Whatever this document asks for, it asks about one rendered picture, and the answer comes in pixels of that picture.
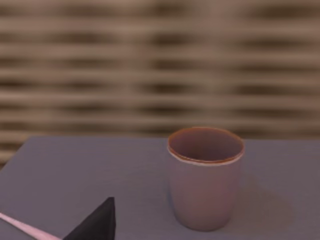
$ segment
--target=pink stick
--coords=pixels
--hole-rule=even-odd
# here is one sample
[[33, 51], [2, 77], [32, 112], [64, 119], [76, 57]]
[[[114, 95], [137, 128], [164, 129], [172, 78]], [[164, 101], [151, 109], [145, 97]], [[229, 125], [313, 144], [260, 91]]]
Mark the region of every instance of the pink stick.
[[12, 226], [16, 227], [17, 229], [23, 231], [24, 233], [28, 234], [29, 236], [35, 238], [36, 240], [61, 240], [56, 236], [53, 236], [45, 231], [37, 229], [33, 226], [15, 220], [3, 213], [0, 212], [0, 219], [6, 221], [7, 223], [11, 224]]

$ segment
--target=black pointed object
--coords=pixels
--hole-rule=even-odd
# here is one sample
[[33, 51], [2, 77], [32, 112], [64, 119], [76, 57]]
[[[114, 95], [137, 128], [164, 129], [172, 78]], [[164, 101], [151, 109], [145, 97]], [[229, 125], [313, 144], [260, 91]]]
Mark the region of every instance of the black pointed object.
[[115, 198], [109, 197], [63, 240], [114, 240], [115, 234]]

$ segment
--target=brown cup rim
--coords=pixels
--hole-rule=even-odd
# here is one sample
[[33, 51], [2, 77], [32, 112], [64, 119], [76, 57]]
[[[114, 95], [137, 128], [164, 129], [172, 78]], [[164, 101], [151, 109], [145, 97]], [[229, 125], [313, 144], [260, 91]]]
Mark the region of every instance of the brown cup rim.
[[[208, 129], [208, 130], [214, 130], [214, 131], [219, 131], [219, 132], [223, 132], [229, 136], [231, 136], [232, 138], [238, 140], [241, 144], [241, 151], [235, 155], [235, 156], [232, 156], [232, 157], [228, 157], [226, 159], [221, 159], [221, 160], [213, 160], [213, 161], [207, 161], [207, 160], [201, 160], [201, 159], [195, 159], [195, 158], [190, 158], [190, 157], [187, 157], [187, 156], [183, 156], [179, 153], [177, 153], [172, 147], [171, 147], [171, 142], [172, 142], [172, 139], [178, 135], [178, 134], [181, 134], [183, 132], [189, 132], [191, 130], [194, 130], [194, 129]], [[241, 137], [239, 137], [238, 135], [234, 134], [233, 132], [231, 131], [228, 131], [226, 129], [222, 129], [222, 128], [216, 128], [216, 127], [202, 127], [202, 126], [195, 126], [195, 127], [188, 127], [188, 128], [182, 128], [178, 131], [175, 131], [174, 133], [172, 133], [169, 137], [168, 137], [168, 142], [167, 142], [167, 145], [168, 145], [168, 150], [171, 154], [173, 154], [174, 156], [176, 156], [177, 158], [179, 158], [180, 160], [184, 160], [184, 161], [187, 161], [187, 162], [191, 162], [191, 163], [200, 163], [200, 164], [206, 164], [206, 165], [215, 165], [215, 164], [223, 164], [223, 163], [228, 163], [228, 162], [231, 162], [233, 160], [236, 160], [236, 159], [239, 159], [245, 152], [245, 144], [244, 144], [244, 141]]]

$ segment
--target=pink cup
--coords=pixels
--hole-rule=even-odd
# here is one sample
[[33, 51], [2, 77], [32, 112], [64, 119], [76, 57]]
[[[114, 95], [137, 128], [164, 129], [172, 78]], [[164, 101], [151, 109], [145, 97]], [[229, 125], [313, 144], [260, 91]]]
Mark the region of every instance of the pink cup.
[[181, 224], [213, 231], [228, 223], [244, 150], [242, 139], [223, 129], [192, 127], [169, 137], [169, 186]]

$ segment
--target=table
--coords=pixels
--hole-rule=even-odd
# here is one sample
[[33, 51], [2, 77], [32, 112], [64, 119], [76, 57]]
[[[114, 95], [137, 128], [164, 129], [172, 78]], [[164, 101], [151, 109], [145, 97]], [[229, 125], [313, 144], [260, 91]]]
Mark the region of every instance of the table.
[[[246, 140], [232, 221], [215, 232], [180, 225], [167, 194], [166, 139], [32, 137], [0, 171], [0, 209], [65, 237], [115, 197], [117, 240], [318, 240], [320, 141]], [[1, 240], [31, 240], [0, 221]]]

